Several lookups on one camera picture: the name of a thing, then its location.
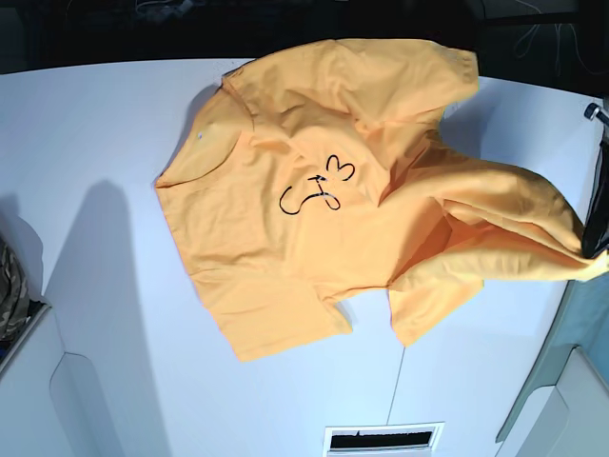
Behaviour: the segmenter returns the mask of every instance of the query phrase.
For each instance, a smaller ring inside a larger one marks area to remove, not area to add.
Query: yellow t-shirt
[[[389,289],[408,345],[482,279],[589,279],[581,222],[545,179],[438,134],[477,90],[474,54],[323,41],[225,76],[156,183],[204,305],[241,360],[351,328],[336,303]]]

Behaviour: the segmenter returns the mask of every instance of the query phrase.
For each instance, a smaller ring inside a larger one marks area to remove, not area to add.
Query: vent
[[[431,457],[443,427],[443,423],[327,427],[324,457]]]

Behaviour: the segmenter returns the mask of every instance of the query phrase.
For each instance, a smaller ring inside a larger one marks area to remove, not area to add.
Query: white table
[[[125,454],[311,457],[325,426],[389,420],[446,421],[441,456],[494,455],[564,284],[490,284],[405,353],[385,294],[360,295],[344,304],[353,334],[247,364],[200,305],[152,184],[206,88],[243,62],[0,76],[0,214],[65,349],[96,366]],[[482,82],[451,111],[448,142],[544,174],[584,215],[601,133],[582,117],[592,99]]]

